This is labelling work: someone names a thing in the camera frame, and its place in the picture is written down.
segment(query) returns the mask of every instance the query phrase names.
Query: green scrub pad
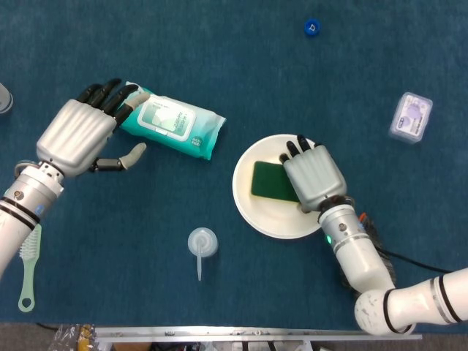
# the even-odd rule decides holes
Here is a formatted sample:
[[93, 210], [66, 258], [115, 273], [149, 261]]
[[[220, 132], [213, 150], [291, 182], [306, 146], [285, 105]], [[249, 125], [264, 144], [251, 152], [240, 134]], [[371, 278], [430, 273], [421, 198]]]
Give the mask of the green scrub pad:
[[257, 161], [252, 178], [252, 195], [299, 202], [283, 165]]

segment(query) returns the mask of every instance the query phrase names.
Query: plastic container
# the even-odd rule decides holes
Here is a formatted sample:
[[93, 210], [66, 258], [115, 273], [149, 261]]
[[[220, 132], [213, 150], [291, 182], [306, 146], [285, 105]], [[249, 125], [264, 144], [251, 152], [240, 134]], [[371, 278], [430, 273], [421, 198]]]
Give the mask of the plastic container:
[[213, 230], [208, 228], [197, 228], [189, 235], [189, 250], [197, 256], [198, 281], [202, 280], [202, 258], [214, 255], [218, 249], [218, 239]]
[[158, 96], [146, 88], [139, 87], [134, 94], [143, 91], [150, 93], [150, 98], [130, 114], [121, 128], [132, 135], [209, 160], [226, 118], [201, 107]]
[[432, 101], [413, 93], [404, 93], [398, 103], [389, 135], [407, 143], [417, 143], [423, 138], [429, 122]]
[[6, 113], [13, 106], [13, 95], [0, 83], [0, 114]]

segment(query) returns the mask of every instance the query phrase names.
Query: black fingertip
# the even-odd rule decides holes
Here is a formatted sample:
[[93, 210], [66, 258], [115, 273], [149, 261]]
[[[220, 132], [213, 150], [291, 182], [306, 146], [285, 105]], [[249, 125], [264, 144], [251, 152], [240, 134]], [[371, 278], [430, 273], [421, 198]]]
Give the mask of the black fingertip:
[[286, 147], [290, 151], [292, 157], [294, 157], [295, 155], [299, 155], [299, 150], [298, 148], [296, 148], [295, 144], [292, 141], [288, 141], [286, 143]]
[[133, 109], [127, 104], [124, 104], [117, 110], [117, 112], [114, 114], [114, 119], [117, 122], [116, 129], [119, 128], [121, 124], [125, 122], [125, 120], [130, 116], [130, 113], [132, 112]]
[[290, 158], [286, 154], [279, 155], [279, 161], [281, 161], [281, 163], [285, 163], [286, 161], [289, 161], [289, 159]]
[[131, 93], [137, 90], [138, 86], [136, 84], [129, 84], [128, 86], [124, 86], [102, 106], [102, 112], [109, 116], [113, 115], [117, 110], [117, 107], [119, 107]]
[[307, 151], [311, 149], [309, 142], [303, 135], [298, 135], [298, 143], [302, 151]]
[[87, 102], [89, 100], [89, 98], [91, 97], [91, 95], [93, 95], [94, 92], [97, 91], [98, 89], [100, 89], [101, 87], [102, 87], [101, 84], [91, 84], [88, 88], [85, 89], [85, 91], [83, 91], [78, 96], [76, 101], [78, 101], [78, 102]]
[[114, 89], [122, 80], [120, 78], [113, 78], [109, 80], [97, 93], [93, 95], [89, 104], [92, 107], [99, 107], [104, 100], [107, 99], [112, 89]]

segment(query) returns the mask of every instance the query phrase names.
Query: plastic bag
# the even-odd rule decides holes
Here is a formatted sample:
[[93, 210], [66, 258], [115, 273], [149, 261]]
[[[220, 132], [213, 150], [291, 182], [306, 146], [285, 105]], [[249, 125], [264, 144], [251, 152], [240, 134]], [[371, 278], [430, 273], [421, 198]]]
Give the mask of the plastic bag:
[[193, 157], [211, 158], [218, 132], [226, 118], [201, 107], [160, 97], [146, 88], [140, 87], [134, 94], [142, 91], [147, 91], [151, 97], [130, 114], [121, 125], [123, 130]]
[[48, 351], [97, 351], [93, 325], [60, 325]]

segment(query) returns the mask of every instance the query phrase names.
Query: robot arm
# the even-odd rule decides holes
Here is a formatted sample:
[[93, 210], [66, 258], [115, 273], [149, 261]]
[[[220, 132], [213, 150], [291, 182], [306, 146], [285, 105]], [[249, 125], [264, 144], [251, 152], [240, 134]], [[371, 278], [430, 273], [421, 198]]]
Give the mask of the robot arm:
[[355, 305], [361, 329], [402, 333], [417, 322], [447, 325], [468, 320], [468, 268], [397, 290], [370, 290]]
[[359, 222], [343, 175], [325, 146], [312, 148], [299, 135], [300, 152], [287, 143], [291, 158], [282, 154], [287, 176], [303, 211], [319, 211], [319, 223], [351, 287], [360, 293], [371, 289], [394, 289], [392, 279], [370, 237]]
[[31, 164], [0, 199], [0, 277], [20, 245], [57, 200], [65, 177], [87, 170], [124, 170], [145, 150], [136, 146], [120, 159], [100, 159], [99, 152], [129, 114], [149, 98], [142, 93], [124, 101], [136, 85], [120, 89], [107, 101], [113, 79], [101, 86], [89, 86], [77, 99], [69, 100], [37, 142], [39, 164]]
[[415, 323], [452, 324], [468, 320], [468, 268], [396, 290], [374, 244], [359, 222], [346, 184], [325, 146], [311, 148], [298, 136], [299, 152], [279, 159], [305, 211], [320, 211], [319, 223], [351, 287], [361, 293], [355, 318], [374, 335], [411, 333]]

